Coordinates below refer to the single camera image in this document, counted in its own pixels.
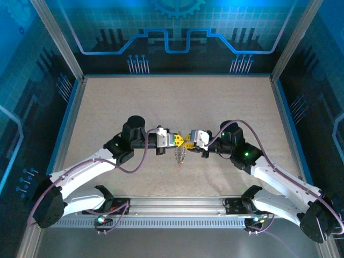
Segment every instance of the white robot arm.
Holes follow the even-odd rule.
[[[188,150],[199,152],[204,158],[208,158],[210,153],[230,154],[231,162],[237,168],[265,181],[282,194],[273,195],[260,187],[252,186],[242,195],[242,205],[248,212],[264,211],[285,218],[300,226],[316,242],[324,242],[336,227],[336,219],[318,201],[319,198],[326,198],[329,205],[335,206],[334,200],[323,196],[319,188],[303,182],[278,165],[269,163],[270,160],[260,149],[245,142],[242,129],[236,123],[223,122],[219,138],[213,138],[210,131],[193,130],[187,137],[187,142],[180,135],[170,133],[161,126],[148,133],[144,127],[143,118],[129,118],[123,125],[122,132],[94,155],[75,166],[52,173],[36,185],[33,184],[26,198],[29,209],[36,205],[45,189],[51,189],[35,207],[34,218],[37,223],[44,228],[74,212],[107,209],[113,196],[106,189],[96,187],[85,192],[75,190],[96,176],[125,163],[133,157],[136,148],[145,148],[145,152],[154,148],[157,155],[162,155],[168,148],[185,144]]]

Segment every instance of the purple cable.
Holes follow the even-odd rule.
[[[126,202],[125,204],[121,205],[120,207],[117,207],[116,209],[113,209],[112,211],[108,211],[108,212],[95,212],[93,210],[86,210],[87,212],[93,214],[93,215],[110,215],[116,211],[119,211],[120,209],[122,209],[123,207],[129,206],[129,203]]]
[[[258,229],[257,234],[263,233],[263,232],[265,232],[266,230],[268,230],[269,227],[271,227],[271,225],[273,224],[274,220],[275,220],[275,215],[273,214],[273,217],[271,218],[271,221],[270,221],[269,225],[268,225],[266,228],[264,228],[263,230],[262,230],[262,229],[259,229],[259,228],[257,228],[257,227],[255,228],[255,229]]]
[[[254,230],[260,230],[259,228],[257,227],[254,227],[254,226],[249,226],[250,228],[253,228]],[[297,258],[300,258],[300,256],[298,256],[282,239],[280,239],[278,236],[268,232],[268,231],[264,231],[265,234],[268,234],[269,236],[275,238],[278,242],[280,242],[281,244],[283,244],[286,249],[291,252],[295,257]]]
[[[207,144],[205,145],[206,147],[208,147],[209,145],[211,145],[212,143],[215,142],[216,138],[220,136],[220,134],[227,128],[229,127],[231,124],[233,123],[242,123],[244,125],[246,125],[250,131],[253,133],[256,141],[258,142],[258,145],[264,155],[264,157],[266,158],[266,160],[268,161],[269,165],[272,167],[273,170],[275,170],[277,173],[279,173],[281,176],[283,176],[284,178],[286,178],[287,180],[289,180],[290,182],[292,182],[293,184],[297,185],[298,187],[300,187],[302,190],[308,192],[310,195],[312,195],[314,198],[316,198],[317,200],[319,200],[331,213],[332,215],[336,218],[336,220],[338,221],[340,227],[341,227],[341,231],[338,233],[332,233],[334,235],[340,235],[344,233],[344,223],[343,221],[339,218],[338,214],[336,213],[336,211],[327,203],[325,202],[321,197],[319,197],[317,194],[315,194],[314,192],[310,191],[307,187],[304,187],[302,184],[299,184],[297,181],[295,181],[294,179],[292,179],[291,177],[285,175],[284,173],[282,173],[278,168],[276,168],[273,163],[270,161],[269,157],[267,156],[262,142],[260,141],[258,135],[256,134],[256,132],[253,130],[253,128],[245,121],[241,120],[241,119],[237,119],[237,120],[233,120],[228,122],[227,124],[224,125],[224,127],[221,128],[221,130],[214,136],[214,138]]]
[[[88,212],[90,212],[90,213],[92,213],[92,214],[95,214],[95,215],[106,215],[106,214],[111,214],[111,213],[114,213],[114,212],[116,212],[116,211],[119,211],[119,210],[120,210],[121,208],[123,208],[123,207],[125,207],[124,211],[122,212],[121,216],[119,217],[119,219],[117,220],[117,222],[114,224],[114,226],[113,226],[112,228],[110,228],[109,230],[103,230],[103,231],[101,231],[101,230],[99,230],[97,227],[95,227],[94,230],[95,230],[96,232],[98,232],[98,234],[107,234],[107,233],[110,233],[111,231],[113,231],[113,230],[117,227],[117,225],[119,225],[120,221],[122,220],[123,215],[125,214],[125,212],[126,212],[127,209],[129,208],[129,203],[127,202],[127,203],[123,204],[122,206],[116,208],[115,210],[110,211],[110,212],[106,212],[106,213],[90,212],[90,211],[88,210]]]
[[[74,171],[75,169],[78,169],[79,167],[82,167],[86,164],[89,164],[89,163],[94,163],[96,161],[99,161],[99,162],[106,162],[106,163],[109,163],[111,165],[113,165],[115,168],[118,168],[119,170],[127,173],[127,174],[132,174],[132,173],[135,173],[137,170],[139,170],[139,168],[142,166],[142,164],[144,163],[144,160],[146,159],[146,156],[147,156],[147,150],[148,150],[148,135],[151,131],[153,131],[155,129],[150,129],[147,131],[146,133],[146,137],[145,137],[145,149],[144,149],[144,154],[142,156],[142,160],[141,162],[139,163],[139,165],[132,171],[129,171],[129,170],[126,170],[122,167],[120,167],[119,165],[111,162],[111,161],[108,161],[106,159],[90,159],[90,160],[85,160],[85,161],[82,161],[80,162],[79,164],[75,165],[74,167],[72,167],[71,169],[69,169],[67,172],[65,172],[62,176],[60,176],[55,182],[53,182],[43,193],[42,195],[38,198],[37,202],[34,204],[30,214],[28,215],[28,218],[27,218],[27,224],[29,226],[33,226],[33,225],[36,225],[36,223],[32,223],[32,219],[33,219],[33,215],[34,213],[36,212],[39,204],[42,202],[42,200],[44,199],[44,197],[47,195],[47,193],[52,190],[52,188],[54,186],[56,186],[58,183],[60,183],[62,180],[64,180],[64,178],[66,176],[68,176],[68,174],[72,171]]]

